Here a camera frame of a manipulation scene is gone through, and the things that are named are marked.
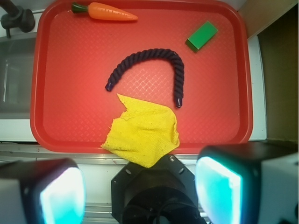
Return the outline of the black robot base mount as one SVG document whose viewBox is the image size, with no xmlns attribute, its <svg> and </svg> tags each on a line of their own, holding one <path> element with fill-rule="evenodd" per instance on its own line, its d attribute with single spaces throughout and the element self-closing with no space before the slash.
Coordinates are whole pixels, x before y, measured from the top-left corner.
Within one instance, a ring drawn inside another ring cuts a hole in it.
<svg viewBox="0 0 299 224">
<path fill-rule="evenodd" d="M 111 214 L 120 224 L 205 224 L 194 174 L 174 155 L 151 168 L 129 162 L 111 180 Z"/>
</svg>

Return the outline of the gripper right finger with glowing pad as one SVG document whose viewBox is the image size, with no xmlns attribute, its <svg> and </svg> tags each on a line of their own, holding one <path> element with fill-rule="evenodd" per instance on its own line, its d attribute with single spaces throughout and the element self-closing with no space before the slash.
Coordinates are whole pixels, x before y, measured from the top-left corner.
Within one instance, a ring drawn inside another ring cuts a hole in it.
<svg viewBox="0 0 299 224">
<path fill-rule="evenodd" d="M 195 165 L 195 188 L 213 224 L 296 224 L 299 146 L 272 141 L 206 146 Z"/>
</svg>

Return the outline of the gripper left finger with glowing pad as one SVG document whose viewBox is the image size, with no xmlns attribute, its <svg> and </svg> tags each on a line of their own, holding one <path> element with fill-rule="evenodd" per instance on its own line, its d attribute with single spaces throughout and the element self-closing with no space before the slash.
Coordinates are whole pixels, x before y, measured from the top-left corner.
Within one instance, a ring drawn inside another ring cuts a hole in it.
<svg viewBox="0 0 299 224">
<path fill-rule="evenodd" d="M 80 224 L 85 204 L 84 174 L 70 158 L 0 164 L 2 224 Z"/>
</svg>

